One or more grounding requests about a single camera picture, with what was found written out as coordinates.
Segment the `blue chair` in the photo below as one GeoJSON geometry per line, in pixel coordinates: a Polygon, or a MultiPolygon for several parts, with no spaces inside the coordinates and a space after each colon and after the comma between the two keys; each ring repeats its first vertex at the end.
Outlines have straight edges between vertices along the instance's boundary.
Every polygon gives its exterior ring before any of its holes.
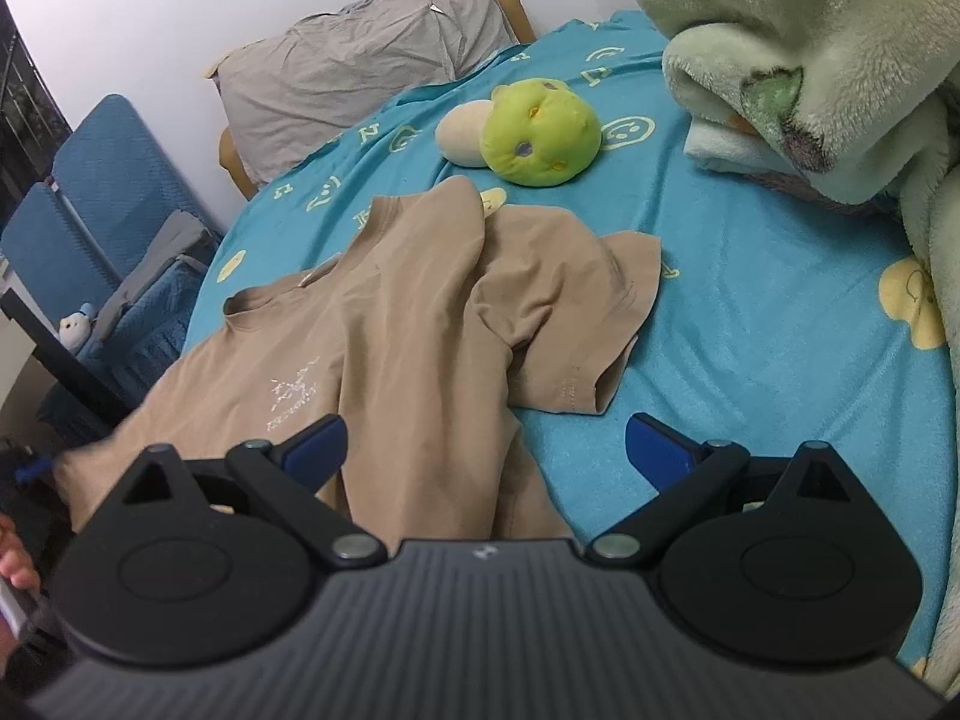
{"type": "MultiPolygon", "coordinates": [[[[54,157],[53,178],[53,186],[37,184],[24,197],[0,236],[0,251],[54,327],[83,303],[101,309],[171,213],[203,219],[193,194],[120,95],[101,100],[67,138],[54,157]]],[[[181,354],[202,266],[213,260],[218,242],[210,233],[189,258],[176,259],[107,338],[78,352],[76,362],[127,412],[181,354]]],[[[69,445],[99,440],[115,427],[117,409],[104,409],[102,391],[91,397],[95,385],[88,380],[85,388],[76,386],[78,371],[68,370],[69,362],[51,346],[59,342],[37,325],[32,336],[38,349],[47,350],[48,362],[56,358],[51,372],[68,385],[51,392],[38,416],[69,445]]]]}

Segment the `blue fabric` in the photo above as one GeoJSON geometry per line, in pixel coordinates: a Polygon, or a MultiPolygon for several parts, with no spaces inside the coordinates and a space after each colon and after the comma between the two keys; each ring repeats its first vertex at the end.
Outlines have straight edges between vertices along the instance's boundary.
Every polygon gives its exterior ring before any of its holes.
{"type": "Polygon", "coordinates": [[[78,359],[131,408],[176,362],[203,276],[176,261],[133,306],[102,343],[88,343],[78,359]]]}
{"type": "MultiPolygon", "coordinates": [[[[190,313],[203,276],[177,261],[155,281],[102,341],[90,341],[77,354],[83,366],[117,397],[136,408],[184,348],[190,313]]],[[[109,427],[54,385],[40,403],[37,419],[46,422],[67,446],[104,439],[109,427]]]]}
{"type": "Polygon", "coordinates": [[[83,303],[102,306],[120,286],[46,184],[34,184],[17,206],[0,250],[54,327],[83,303]]]}
{"type": "Polygon", "coordinates": [[[107,95],[90,111],[56,153],[53,173],[121,276],[136,267],[174,210],[203,218],[189,189],[121,95],[107,95]]]}
{"type": "Polygon", "coordinates": [[[481,191],[502,187],[510,203],[569,208],[598,234],[657,234],[661,293],[606,415],[520,415],[560,510],[589,538],[651,498],[624,450],[637,410],[755,454],[828,440],[922,567],[923,605],[901,651],[913,664],[943,600],[956,449],[947,346],[915,348],[877,296],[887,266],[910,255],[904,233],[892,218],[846,218],[695,170],[683,156],[690,119],[661,76],[664,44],[643,14],[621,12],[568,23],[467,79],[399,95],[248,204],[200,289],[187,345],[221,325],[237,290],[342,251],[374,194],[424,191],[455,173],[481,191]],[[589,169],[526,189],[443,161],[433,138],[443,114],[534,76],[563,79],[597,111],[604,150],[589,169]]]}

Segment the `green plush toy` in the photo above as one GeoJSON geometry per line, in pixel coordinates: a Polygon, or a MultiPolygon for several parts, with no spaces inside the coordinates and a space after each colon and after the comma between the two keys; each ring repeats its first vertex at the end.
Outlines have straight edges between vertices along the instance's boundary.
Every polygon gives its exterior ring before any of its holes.
{"type": "Polygon", "coordinates": [[[489,167],[525,187],[553,187],[600,151],[600,121],[583,98],[555,79],[526,79],[493,90],[493,100],[458,105],[437,125],[437,146],[462,167],[489,167]]]}

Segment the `finger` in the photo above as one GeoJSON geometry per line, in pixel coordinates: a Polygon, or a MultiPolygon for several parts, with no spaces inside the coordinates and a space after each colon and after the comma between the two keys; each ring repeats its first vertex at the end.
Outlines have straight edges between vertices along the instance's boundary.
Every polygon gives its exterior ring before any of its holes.
{"type": "Polygon", "coordinates": [[[10,584],[18,590],[39,590],[40,574],[37,574],[30,566],[24,566],[13,573],[10,584]]]}
{"type": "Polygon", "coordinates": [[[13,531],[3,531],[0,535],[0,555],[13,550],[23,550],[23,541],[13,531]]]}
{"type": "Polygon", "coordinates": [[[21,568],[32,568],[34,565],[30,560],[30,557],[25,553],[19,550],[13,550],[7,552],[6,555],[0,557],[0,577],[11,578],[13,573],[21,570],[21,568]]]}

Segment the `blue bed sheet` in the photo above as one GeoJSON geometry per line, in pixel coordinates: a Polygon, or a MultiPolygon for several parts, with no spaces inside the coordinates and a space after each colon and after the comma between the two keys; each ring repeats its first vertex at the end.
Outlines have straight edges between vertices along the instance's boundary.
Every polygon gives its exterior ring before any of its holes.
{"type": "Polygon", "coordinates": [[[847,218],[690,165],[689,117],[661,75],[664,45],[645,15],[624,11],[605,23],[568,23],[462,81],[399,95],[251,201],[200,289],[187,345],[221,325],[222,304],[237,290],[343,250],[375,194],[425,191],[455,173],[481,191],[501,187],[510,203],[569,208],[597,234],[659,235],[661,292],[611,408],[520,414],[560,511],[590,538],[652,497],[624,451],[637,410],[755,454],[828,440],[922,567],[923,603],[901,650],[914,664],[929,649],[949,565],[953,386],[947,346],[914,346],[911,328],[887,316],[878,294],[883,278],[888,292],[913,295],[923,274],[892,218],[847,218]],[[450,108],[536,76],[563,79],[596,110],[603,151],[586,172],[527,189],[440,157],[433,130],[450,108]]]}

